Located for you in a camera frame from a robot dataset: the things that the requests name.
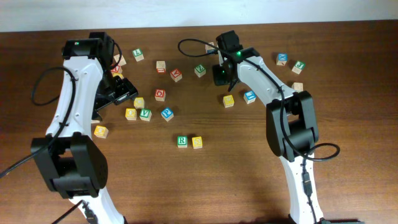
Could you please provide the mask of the yellow S block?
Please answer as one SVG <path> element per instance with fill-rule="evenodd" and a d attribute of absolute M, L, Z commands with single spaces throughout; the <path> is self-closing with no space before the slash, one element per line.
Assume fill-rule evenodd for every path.
<path fill-rule="evenodd" d="M 192 144 L 194 149 L 201 149 L 203 147 L 203 140 L 201 136 L 193 137 Z"/>

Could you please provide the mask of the green R block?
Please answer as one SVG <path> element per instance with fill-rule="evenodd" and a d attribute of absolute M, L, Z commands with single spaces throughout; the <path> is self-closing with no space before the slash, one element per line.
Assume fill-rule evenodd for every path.
<path fill-rule="evenodd" d="M 177 136 L 177 147 L 186 148 L 188 146 L 187 136 Z"/>

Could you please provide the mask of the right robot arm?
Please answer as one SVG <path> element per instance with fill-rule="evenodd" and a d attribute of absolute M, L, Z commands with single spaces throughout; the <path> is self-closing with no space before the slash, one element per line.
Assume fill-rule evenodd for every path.
<path fill-rule="evenodd" d="M 220 63 L 213 70 L 215 83 L 232 89 L 237 82 L 243 82 L 266 107 L 266 138 L 285 171 L 289 218 L 293 223 L 320 223 L 323 212 L 313 173 L 318 125 L 312 96 L 280 81 L 259 52 L 243 48 L 235 31 L 220 34 L 216 45 Z"/>

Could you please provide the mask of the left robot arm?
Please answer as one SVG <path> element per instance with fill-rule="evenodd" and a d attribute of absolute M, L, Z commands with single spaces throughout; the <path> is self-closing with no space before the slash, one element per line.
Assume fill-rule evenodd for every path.
<path fill-rule="evenodd" d="M 105 32 L 65 43 L 62 90 L 45 137 L 35 138 L 31 153 L 47 187 L 69 199 L 88 223 L 126 223 L 106 189 L 108 163 L 91 137 L 98 111 L 138 95 L 127 79 L 111 69 L 118 44 Z"/>

